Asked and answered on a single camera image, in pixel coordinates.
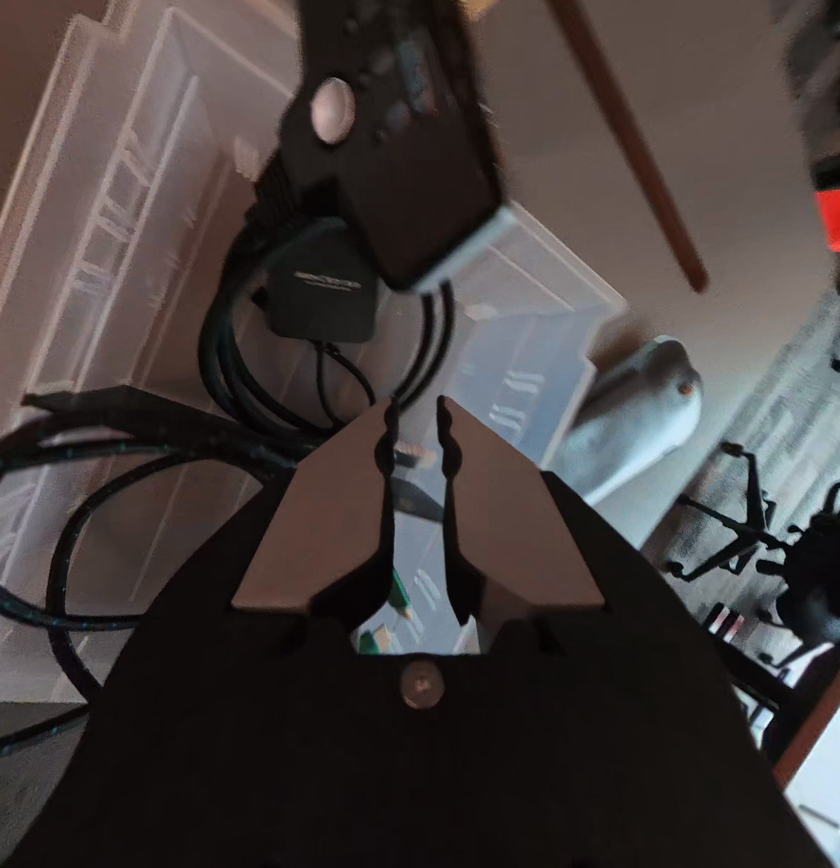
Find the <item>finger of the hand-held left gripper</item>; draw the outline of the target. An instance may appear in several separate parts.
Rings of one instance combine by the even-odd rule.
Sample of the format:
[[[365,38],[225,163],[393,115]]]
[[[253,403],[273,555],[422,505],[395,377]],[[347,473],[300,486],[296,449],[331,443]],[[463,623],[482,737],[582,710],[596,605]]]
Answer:
[[[339,211],[391,290],[452,277],[515,225],[498,179],[477,163],[371,168],[338,183]]]

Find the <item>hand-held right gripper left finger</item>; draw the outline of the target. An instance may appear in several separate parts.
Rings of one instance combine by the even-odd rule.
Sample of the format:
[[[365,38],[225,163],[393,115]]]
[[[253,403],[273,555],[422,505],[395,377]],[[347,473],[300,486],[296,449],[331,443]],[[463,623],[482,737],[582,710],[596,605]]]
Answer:
[[[353,632],[388,600],[399,410],[381,399],[296,467],[231,606],[336,620]]]

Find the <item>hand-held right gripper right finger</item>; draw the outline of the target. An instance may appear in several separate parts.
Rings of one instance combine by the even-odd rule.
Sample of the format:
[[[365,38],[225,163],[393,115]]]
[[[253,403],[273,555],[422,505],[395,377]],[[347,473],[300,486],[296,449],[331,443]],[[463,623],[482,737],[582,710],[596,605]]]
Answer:
[[[454,399],[436,410],[447,595],[477,651],[501,628],[606,601],[538,467]]]

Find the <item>dark grey USB hub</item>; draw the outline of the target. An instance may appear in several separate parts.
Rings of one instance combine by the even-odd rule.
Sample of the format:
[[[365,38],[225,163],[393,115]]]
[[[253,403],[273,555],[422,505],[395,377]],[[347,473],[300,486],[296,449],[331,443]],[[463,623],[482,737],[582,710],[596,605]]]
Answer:
[[[265,261],[264,309],[279,337],[365,344],[375,334],[379,278],[347,224],[308,223]]]

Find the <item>clear plastic bin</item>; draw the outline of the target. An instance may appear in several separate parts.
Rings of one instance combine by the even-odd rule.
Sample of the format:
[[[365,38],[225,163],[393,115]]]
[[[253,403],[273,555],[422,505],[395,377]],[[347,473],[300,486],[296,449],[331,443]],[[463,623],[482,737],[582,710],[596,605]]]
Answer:
[[[71,20],[0,218],[0,438],[27,394],[130,385],[209,413],[197,335],[220,260],[295,90],[295,25],[263,2],[111,2]],[[545,468],[581,403],[587,352],[626,305],[515,202],[513,222],[452,278],[455,336],[400,425],[421,449],[397,472],[442,503],[436,396],[452,397]],[[238,338],[274,396],[318,424],[314,351],[277,339],[243,300]],[[42,603],[67,517],[149,457],[74,462],[0,485],[0,584]],[[144,610],[259,486],[201,462],[135,483],[75,549],[67,609]],[[396,513],[395,569],[412,615],[385,606],[361,631],[385,654],[476,652],[443,577],[439,525]],[[0,617],[0,702],[76,703],[45,631]]]

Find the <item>pale grey rounded object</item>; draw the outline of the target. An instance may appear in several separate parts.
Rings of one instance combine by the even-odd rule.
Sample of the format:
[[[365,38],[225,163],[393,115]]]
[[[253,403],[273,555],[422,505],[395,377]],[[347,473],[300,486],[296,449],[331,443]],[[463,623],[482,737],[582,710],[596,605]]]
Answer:
[[[599,374],[550,462],[598,505],[679,449],[701,418],[704,382],[685,345],[661,335]]]

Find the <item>group of black office chairs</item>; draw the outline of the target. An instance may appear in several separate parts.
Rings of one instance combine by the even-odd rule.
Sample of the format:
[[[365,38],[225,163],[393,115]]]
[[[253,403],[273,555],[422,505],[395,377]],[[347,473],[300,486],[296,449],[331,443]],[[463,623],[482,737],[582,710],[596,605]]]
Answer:
[[[746,517],[723,515],[691,496],[681,494],[676,505],[696,510],[734,538],[691,570],[668,560],[661,571],[675,581],[692,584],[715,570],[739,576],[746,567],[783,582],[781,594],[751,618],[798,640],[788,655],[775,658],[767,652],[750,655],[733,640],[748,617],[730,606],[716,603],[701,624],[712,637],[733,686],[754,702],[750,722],[761,710],[771,712],[762,730],[759,749],[784,783],[794,776],[809,749],[793,759],[786,754],[808,733],[808,722],[833,692],[840,676],[840,482],[827,491],[821,508],[808,525],[791,525],[787,541],[771,532],[776,502],[761,486],[756,455],[739,443],[721,442],[725,455],[746,461]]]

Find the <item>orange red post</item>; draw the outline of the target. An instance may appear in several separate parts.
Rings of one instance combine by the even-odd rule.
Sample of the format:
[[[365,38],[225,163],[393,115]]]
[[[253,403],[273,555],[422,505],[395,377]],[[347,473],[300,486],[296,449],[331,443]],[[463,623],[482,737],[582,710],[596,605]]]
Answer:
[[[826,247],[840,254],[840,189],[816,191],[815,200]]]

